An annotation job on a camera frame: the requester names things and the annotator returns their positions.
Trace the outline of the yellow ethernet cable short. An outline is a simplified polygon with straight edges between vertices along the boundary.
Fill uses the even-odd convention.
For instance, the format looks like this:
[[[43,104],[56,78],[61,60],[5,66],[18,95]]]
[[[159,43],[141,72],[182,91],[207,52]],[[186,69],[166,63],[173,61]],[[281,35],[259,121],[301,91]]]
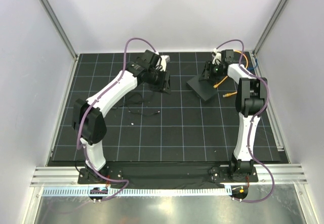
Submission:
[[[225,76],[224,78],[222,78],[218,83],[213,85],[213,88],[218,88],[227,78],[228,78],[228,76]]]

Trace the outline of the black network switch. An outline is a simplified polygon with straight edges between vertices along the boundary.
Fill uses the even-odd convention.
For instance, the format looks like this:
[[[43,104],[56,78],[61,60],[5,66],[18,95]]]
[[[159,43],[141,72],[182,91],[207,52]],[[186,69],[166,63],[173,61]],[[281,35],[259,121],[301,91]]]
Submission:
[[[197,75],[192,79],[188,80],[186,85],[203,101],[208,102],[214,98],[218,91],[213,88],[207,80],[201,80],[200,76]]]

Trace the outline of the black power adapter plug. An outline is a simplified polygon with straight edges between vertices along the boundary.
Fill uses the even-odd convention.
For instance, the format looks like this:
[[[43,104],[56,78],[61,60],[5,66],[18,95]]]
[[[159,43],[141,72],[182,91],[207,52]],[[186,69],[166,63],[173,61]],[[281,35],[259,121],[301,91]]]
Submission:
[[[151,82],[149,82],[148,84],[160,84],[163,82],[164,77],[158,75],[155,80],[152,80]]]

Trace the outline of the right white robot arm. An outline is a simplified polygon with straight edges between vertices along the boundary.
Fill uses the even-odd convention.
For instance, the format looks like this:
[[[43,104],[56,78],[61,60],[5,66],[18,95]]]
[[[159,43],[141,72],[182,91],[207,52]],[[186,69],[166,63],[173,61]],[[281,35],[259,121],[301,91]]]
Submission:
[[[234,58],[235,50],[212,52],[212,61],[207,61],[201,80],[215,80],[217,77],[229,77],[237,84],[235,108],[239,116],[238,137],[229,166],[220,167],[215,173],[225,180],[241,182],[255,175],[253,147],[257,126],[260,121],[258,112],[265,109],[267,91],[263,82],[248,70],[246,63],[239,63]]]

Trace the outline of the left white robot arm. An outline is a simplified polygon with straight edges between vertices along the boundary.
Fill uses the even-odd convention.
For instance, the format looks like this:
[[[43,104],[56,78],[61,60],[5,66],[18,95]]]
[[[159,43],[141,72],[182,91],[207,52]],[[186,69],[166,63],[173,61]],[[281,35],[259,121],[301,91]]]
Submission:
[[[77,149],[83,149],[90,179],[101,184],[108,179],[102,142],[107,133],[105,117],[127,93],[145,83],[153,92],[170,94],[168,55],[146,50],[135,61],[123,64],[116,78],[86,100],[73,105],[72,128],[77,135]]]

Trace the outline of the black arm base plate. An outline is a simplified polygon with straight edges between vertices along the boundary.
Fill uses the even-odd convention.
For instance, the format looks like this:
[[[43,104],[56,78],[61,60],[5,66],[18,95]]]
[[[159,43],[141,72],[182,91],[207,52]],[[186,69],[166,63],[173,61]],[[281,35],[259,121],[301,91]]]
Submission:
[[[257,171],[225,162],[107,162],[99,172],[112,180],[128,180],[131,189],[208,189],[225,183],[258,182]]]

